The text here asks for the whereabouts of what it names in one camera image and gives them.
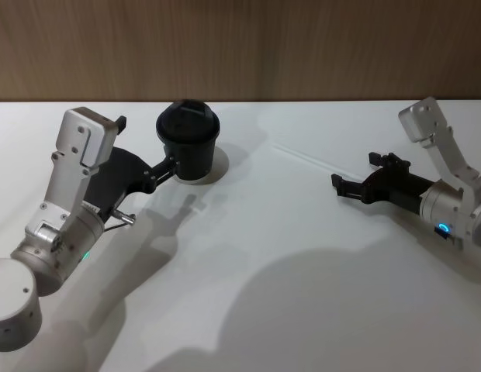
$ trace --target wire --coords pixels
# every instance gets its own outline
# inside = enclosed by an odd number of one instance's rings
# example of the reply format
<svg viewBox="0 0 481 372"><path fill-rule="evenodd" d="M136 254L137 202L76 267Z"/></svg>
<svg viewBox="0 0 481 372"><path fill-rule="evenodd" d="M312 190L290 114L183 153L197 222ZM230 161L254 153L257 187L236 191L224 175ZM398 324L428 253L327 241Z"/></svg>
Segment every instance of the wire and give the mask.
<svg viewBox="0 0 481 372"><path fill-rule="evenodd" d="M107 227L104 229L104 232L107 233L108 231L111 231L111 230L114 230L114 229L118 229L120 227L124 227L124 226L127 226L126 223L120 223L118 225L114 225L114 226L110 226L110 227Z"/></svg>

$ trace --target black cup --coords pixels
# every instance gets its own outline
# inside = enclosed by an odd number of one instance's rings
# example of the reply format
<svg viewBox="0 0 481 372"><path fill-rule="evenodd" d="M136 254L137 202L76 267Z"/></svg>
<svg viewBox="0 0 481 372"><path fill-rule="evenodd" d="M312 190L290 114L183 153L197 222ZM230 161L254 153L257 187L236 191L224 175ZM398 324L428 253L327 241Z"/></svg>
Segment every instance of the black cup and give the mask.
<svg viewBox="0 0 481 372"><path fill-rule="evenodd" d="M211 171L220 121L206 103L186 99L171 104L158 116L156 132L179 178L194 181Z"/></svg>

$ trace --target black mount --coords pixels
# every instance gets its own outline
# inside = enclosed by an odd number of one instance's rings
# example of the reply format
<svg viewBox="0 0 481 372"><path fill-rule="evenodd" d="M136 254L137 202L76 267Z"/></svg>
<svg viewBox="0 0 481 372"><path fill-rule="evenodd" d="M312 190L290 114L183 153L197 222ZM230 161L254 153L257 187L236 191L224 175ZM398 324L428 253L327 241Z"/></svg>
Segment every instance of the black mount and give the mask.
<svg viewBox="0 0 481 372"><path fill-rule="evenodd" d="M116 122L120 134L126 118L120 116ZM165 153L158 165L150 167L137 155L113 147L109 160L91 177L84 200L99 210L103 222L129 194L152 194L174 174L194 181L211 171L220 121L207 104L195 100L173 103L159 115L156 129Z"/></svg>
<svg viewBox="0 0 481 372"><path fill-rule="evenodd" d="M410 173L409 161L401 160L394 153L381 156L369 154L371 165L381 167L361 184L332 174L332 185L337 195L361 200L365 204L386 201L410 212L419 214L421 196L434 182Z"/></svg>

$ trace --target black lid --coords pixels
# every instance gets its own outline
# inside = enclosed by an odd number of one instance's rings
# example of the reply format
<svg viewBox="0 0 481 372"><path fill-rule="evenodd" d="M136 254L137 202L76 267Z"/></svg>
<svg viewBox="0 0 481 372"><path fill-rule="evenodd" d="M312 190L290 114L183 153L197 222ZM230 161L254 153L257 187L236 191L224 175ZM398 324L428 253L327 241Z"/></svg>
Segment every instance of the black lid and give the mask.
<svg viewBox="0 0 481 372"><path fill-rule="evenodd" d="M156 131L165 143L200 144L218 137L220 121L206 103L186 99L173 103L158 116Z"/></svg>

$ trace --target blue led light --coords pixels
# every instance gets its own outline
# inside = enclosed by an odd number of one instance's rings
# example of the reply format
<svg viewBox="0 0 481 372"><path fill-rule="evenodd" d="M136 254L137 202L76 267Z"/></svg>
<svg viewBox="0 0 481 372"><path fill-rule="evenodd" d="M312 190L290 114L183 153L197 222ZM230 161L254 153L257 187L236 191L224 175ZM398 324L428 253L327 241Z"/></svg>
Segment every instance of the blue led light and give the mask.
<svg viewBox="0 0 481 372"><path fill-rule="evenodd" d="M441 229L442 231L444 231L445 233L449 233L451 231L451 229L449 229L449 226L447 226L445 223L439 223L439 229Z"/></svg>

